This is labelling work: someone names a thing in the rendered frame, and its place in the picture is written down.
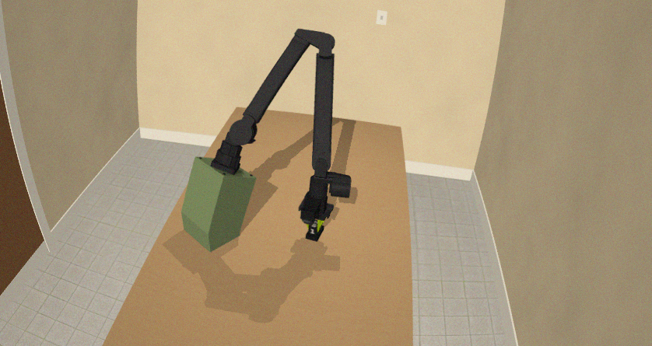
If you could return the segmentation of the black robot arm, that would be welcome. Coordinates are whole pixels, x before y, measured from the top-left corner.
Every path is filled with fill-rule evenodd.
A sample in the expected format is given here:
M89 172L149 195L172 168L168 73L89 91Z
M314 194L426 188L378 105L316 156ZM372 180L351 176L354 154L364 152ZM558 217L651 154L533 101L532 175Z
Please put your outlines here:
M335 38L325 32L297 29L295 36L276 62L260 89L255 94L251 103L243 113L243 118L232 124L227 132L226 139L222 141L216 157L212 160L211 167L234 175L240 168L240 153L242 145L253 144L257 134L257 123L268 109L275 95L288 78L291 71L300 60L308 45L316 45L319 53L316 54L316 75L314 94L314 136L312 151L312 167L314 175L310 178L310 188L304 197L300 218L308 225L314 224L317 214L323 215L328 192L334 197L349 198L351 189L351 176L328 172L331 167L331 131L333 109ZM327 36L325 36L327 35ZM314 44L314 45L313 45ZM328 56L328 57L323 57ZM230 135L230 136L229 136ZM237 166L238 165L238 166ZM313 195L315 198L309 195ZM305 210L306 209L306 210Z

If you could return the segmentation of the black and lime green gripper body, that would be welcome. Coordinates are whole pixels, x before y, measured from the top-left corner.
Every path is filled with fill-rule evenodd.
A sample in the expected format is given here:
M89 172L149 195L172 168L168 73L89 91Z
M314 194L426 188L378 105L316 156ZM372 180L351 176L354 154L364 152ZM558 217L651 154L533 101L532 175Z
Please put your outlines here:
M310 193L309 193L309 195L310 195L311 197L315 198L315 197L314 197L313 195L311 195ZM317 197L317 199L322 199L322 198L325 198L325 197L327 197L327 195L325 195L324 197ZM301 204L300 204L300 206L299 206L299 211L300 211L300 209L303 207L303 202L304 202L304 199L303 199L303 201L301 202ZM323 214L323 215L321 215L321 214L317 214L315 219L318 219L318 220L324 221L326 217L329 218L329 216L330 216L330 214L331 214L331 211L333 211L333 208L334 208L334 205L333 205L333 204L329 204L329 203L327 203L327 207L326 207L326 210L325 210L324 214Z

